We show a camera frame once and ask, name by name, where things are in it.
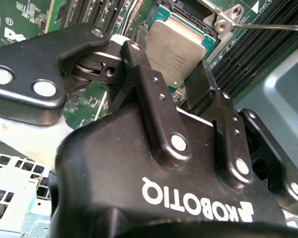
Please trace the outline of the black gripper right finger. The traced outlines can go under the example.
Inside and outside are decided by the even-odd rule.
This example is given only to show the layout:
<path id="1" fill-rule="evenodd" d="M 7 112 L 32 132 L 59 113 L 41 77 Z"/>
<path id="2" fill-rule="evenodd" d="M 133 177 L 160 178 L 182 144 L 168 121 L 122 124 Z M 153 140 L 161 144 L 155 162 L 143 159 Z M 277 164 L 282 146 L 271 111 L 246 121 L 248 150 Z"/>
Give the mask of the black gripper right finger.
<path id="1" fill-rule="evenodd" d="M 233 188 L 251 185 L 255 178 L 286 211 L 298 216 L 298 168 L 252 110 L 234 109 L 220 89 L 208 63 L 200 61 L 185 80 L 189 111 L 215 128 L 216 169 Z"/>

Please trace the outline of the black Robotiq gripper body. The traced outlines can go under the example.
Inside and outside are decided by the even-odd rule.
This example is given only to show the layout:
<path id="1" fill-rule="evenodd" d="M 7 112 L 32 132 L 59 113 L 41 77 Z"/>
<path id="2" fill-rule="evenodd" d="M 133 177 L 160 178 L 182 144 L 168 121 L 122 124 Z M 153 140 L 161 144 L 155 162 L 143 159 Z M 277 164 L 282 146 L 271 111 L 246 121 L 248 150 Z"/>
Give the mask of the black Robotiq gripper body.
<path id="1" fill-rule="evenodd" d="M 262 237 L 286 224 L 260 179 L 232 189 L 215 170 L 214 129 L 181 114 L 193 146 L 182 168 L 152 156 L 131 106 L 71 133 L 56 158 L 53 238 Z"/>

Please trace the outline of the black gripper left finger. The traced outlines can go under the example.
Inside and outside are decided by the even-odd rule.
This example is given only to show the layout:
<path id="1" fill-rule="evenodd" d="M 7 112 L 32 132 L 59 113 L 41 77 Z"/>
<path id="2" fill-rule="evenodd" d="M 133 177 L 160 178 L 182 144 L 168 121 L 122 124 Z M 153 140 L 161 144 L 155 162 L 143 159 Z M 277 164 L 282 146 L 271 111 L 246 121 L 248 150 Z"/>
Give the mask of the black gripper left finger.
<path id="1" fill-rule="evenodd" d="M 166 168 L 188 162 L 192 146 L 166 83 L 131 40 L 117 47 L 121 69 L 108 80 L 117 92 L 109 115 L 78 130 L 66 124 L 74 65 L 108 43 L 106 34 L 82 24 L 1 47 L 0 140 L 50 169 L 66 153 L 129 157 L 136 143 Z"/>

